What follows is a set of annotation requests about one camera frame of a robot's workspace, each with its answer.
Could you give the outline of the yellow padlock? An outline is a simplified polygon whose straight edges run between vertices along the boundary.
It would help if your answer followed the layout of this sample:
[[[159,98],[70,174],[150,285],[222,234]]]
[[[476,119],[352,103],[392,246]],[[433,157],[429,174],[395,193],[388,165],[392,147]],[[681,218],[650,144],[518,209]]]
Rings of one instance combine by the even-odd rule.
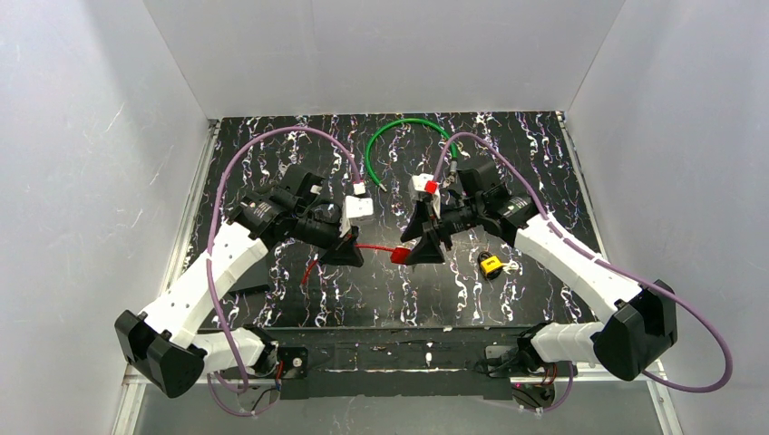
[[[477,264],[482,277],[488,281],[496,279],[505,267],[496,255],[488,251],[482,251],[477,256]]]

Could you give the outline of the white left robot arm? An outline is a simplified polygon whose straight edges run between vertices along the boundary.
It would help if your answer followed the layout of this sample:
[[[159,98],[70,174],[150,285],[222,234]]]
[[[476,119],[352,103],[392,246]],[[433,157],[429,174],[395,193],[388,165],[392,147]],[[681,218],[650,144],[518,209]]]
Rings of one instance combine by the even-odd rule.
[[[126,310],[118,316],[114,327],[127,363],[169,398],[187,392],[204,374],[231,368],[245,376],[281,372],[277,340],[259,329],[202,333],[200,327],[233,285],[288,239],[317,247],[322,264],[363,265],[352,222],[373,213],[365,184],[355,182],[338,204],[339,216],[330,218],[317,212],[333,203],[320,195],[323,181],[292,165],[277,184],[244,194],[210,249],[138,314]]]

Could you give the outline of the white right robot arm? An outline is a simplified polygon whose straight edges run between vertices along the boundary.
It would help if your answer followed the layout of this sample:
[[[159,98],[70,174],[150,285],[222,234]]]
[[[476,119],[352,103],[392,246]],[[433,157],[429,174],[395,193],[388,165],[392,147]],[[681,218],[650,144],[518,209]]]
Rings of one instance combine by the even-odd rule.
[[[511,193],[492,163],[459,169],[458,177],[461,188],[450,192],[451,204],[441,202],[433,175],[411,177],[415,208],[401,239],[417,243],[404,264],[441,264],[454,234],[482,227],[548,269],[596,317],[588,324],[532,327],[519,336],[515,354],[502,357],[492,372],[514,363],[530,371],[554,362],[592,363],[632,381],[676,343],[673,301],[603,266],[601,256],[541,214],[532,196]]]

